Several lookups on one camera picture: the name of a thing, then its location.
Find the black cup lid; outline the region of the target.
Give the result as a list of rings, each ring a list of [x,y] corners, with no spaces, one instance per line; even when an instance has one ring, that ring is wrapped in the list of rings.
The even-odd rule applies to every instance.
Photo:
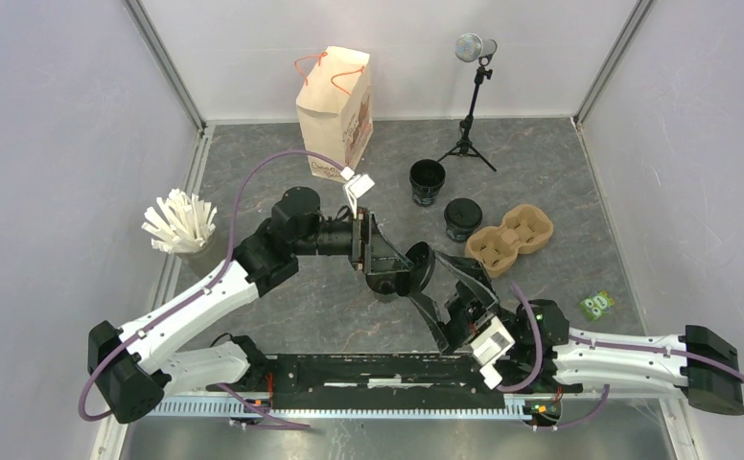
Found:
[[[475,201],[460,197],[447,204],[444,210],[444,219],[449,225],[476,229],[481,225],[483,213]]]
[[[396,293],[401,297],[421,293],[430,283],[435,268],[435,253],[425,241],[414,244],[406,253],[410,268],[395,277]]]

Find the paper takeout bag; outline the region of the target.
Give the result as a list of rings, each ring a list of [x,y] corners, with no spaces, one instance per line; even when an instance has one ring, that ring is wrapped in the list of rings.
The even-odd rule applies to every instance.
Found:
[[[329,46],[297,59],[303,84],[296,97],[298,123],[312,175],[342,182],[360,162],[373,133],[371,55]]]

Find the single black coffee cup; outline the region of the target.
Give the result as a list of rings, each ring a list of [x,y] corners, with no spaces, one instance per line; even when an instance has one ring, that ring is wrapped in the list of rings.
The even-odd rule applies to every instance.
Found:
[[[453,220],[446,221],[446,235],[453,242],[466,242],[479,228],[480,221],[473,224],[461,224]]]

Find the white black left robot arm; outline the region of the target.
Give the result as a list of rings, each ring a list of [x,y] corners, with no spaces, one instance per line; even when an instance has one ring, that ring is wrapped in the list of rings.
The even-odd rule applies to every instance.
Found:
[[[148,415],[165,397],[194,387],[237,383],[255,390],[267,366],[235,343],[212,351],[181,352],[197,334],[239,307],[279,287],[299,269],[301,256],[344,256],[377,294],[397,292],[413,262],[378,228],[366,208],[346,218],[326,218],[319,194],[307,187],[287,190],[271,215],[196,285],[172,301],[121,327],[108,321],[88,334],[89,387],[96,387],[113,417],[129,424]]]

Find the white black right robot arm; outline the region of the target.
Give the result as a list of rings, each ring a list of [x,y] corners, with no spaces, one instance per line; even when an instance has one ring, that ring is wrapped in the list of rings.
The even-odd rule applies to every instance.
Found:
[[[738,352],[711,329],[683,333],[594,333],[570,326],[557,304],[529,300],[506,310],[483,266],[473,259],[415,245],[396,288],[418,309],[438,350],[460,349],[473,359],[485,386],[503,393],[615,390],[681,395],[698,410],[744,414],[744,374]]]

